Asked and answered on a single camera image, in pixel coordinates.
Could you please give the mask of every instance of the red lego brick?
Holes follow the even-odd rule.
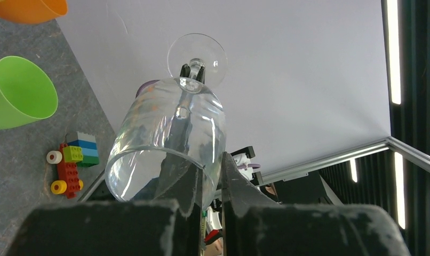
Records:
[[[62,149],[66,147],[67,144],[60,144],[59,151],[63,154]],[[74,198],[77,195],[75,192],[80,191],[80,184],[78,179],[77,165],[75,163],[65,163],[63,160],[57,165],[58,169],[58,179],[63,180],[67,184],[67,189],[64,192],[68,199]]]

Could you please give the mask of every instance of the lego toy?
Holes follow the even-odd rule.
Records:
[[[89,134],[74,132],[66,135],[68,143],[60,144],[59,150],[47,154],[47,162],[56,164],[58,180],[50,186],[55,195],[65,194],[68,199],[74,198],[77,191],[83,189],[83,181],[78,178],[77,166],[90,167],[99,164],[99,154],[95,137]]]
[[[82,132],[73,132],[66,135],[67,145],[81,147],[83,159],[77,162],[79,167],[91,167],[99,164],[99,154],[95,137]]]
[[[56,164],[58,169],[58,179],[52,183],[50,190],[55,195],[65,194],[68,199],[76,197],[75,192],[82,190],[83,181],[78,178],[77,165],[73,162],[66,161],[66,153],[70,151],[74,153],[76,157],[79,157],[78,152],[81,154],[81,148],[78,149],[67,149],[67,144],[60,144],[59,151],[50,151],[47,154],[47,162],[50,164]]]

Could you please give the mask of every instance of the ceiling light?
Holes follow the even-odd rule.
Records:
[[[356,161],[355,159],[350,159],[350,172],[352,173],[352,180],[358,182],[358,177],[356,175]]]
[[[388,17],[389,76],[391,80],[391,101],[401,103],[400,57],[399,57],[399,9],[397,0],[386,0]]]
[[[394,153],[394,169],[396,174],[397,222],[405,229],[405,190],[403,187],[403,158]]]

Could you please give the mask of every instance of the white backdrop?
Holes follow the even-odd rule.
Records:
[[[117,131],[182,35],[225,49],[227,151],[270,173],[390,135],[380,0],[68,0],[58,23]]]

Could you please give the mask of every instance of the toy wheel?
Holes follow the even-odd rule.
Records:
[[[59,164],[62,160],[62,154],[60,151],[50,151],[47,154],[47,162],[49,164]]]
[[[59,195],[59,194],[64,193],[66,191],[66,189],[67,189],[67,183],[63,180],[56,180],[50,186],[50,190],[55,195]]]

